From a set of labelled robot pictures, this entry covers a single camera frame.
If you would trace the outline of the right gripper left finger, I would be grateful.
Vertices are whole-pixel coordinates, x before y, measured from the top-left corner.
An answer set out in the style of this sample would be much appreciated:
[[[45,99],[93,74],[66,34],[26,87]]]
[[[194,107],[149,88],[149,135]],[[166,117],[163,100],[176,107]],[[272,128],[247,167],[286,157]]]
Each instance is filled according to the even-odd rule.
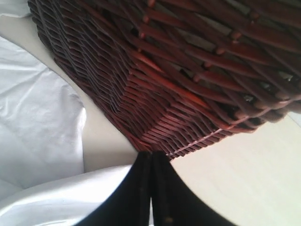
[[[117,189],[78,226],[147,226],[150,219],[149,177],[152,156],[138,154]]]

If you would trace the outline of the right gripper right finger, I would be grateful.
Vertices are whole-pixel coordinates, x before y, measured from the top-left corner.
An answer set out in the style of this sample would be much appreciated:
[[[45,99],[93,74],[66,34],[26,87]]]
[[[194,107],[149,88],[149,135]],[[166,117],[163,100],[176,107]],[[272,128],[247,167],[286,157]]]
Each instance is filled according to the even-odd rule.
[[[182,181],[162,152],[151,161],[150,191],[156,226],[233,226],[200,200]]]

